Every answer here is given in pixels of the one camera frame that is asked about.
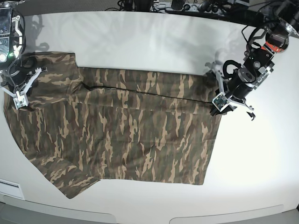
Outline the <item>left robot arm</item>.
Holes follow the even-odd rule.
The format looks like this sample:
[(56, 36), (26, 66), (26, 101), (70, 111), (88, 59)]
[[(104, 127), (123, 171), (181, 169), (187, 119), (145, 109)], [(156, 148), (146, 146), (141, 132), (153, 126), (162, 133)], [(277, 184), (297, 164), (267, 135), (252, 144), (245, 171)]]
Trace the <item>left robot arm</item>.
[(218, 81), (218, 90), (212, 100), (211, 116), (243, 109), (255, 119), (254, 108), (247, 105), (246, 96), (257, 89), (273, 72), (273, 57), (289, 46), (289, 37), (299, 33), (299, 2), (285, 0), (276, 12), (276, 18), (256, 27), (246, 40), (244, 63), (227, 60), (222, 71), (211, 69)]

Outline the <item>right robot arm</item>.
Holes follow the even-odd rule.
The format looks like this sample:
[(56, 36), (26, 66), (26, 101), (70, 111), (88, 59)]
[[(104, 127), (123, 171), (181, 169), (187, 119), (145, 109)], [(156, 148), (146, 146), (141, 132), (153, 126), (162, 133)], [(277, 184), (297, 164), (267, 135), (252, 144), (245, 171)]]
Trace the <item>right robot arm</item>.
[(16, 109), (28, 106), (34, 82), (46, 67), (33, 56), (22, 59), (26, 48), (25, 18), (16, 7), (24, 0), (0, 2), (0, 89), (12, 97)]

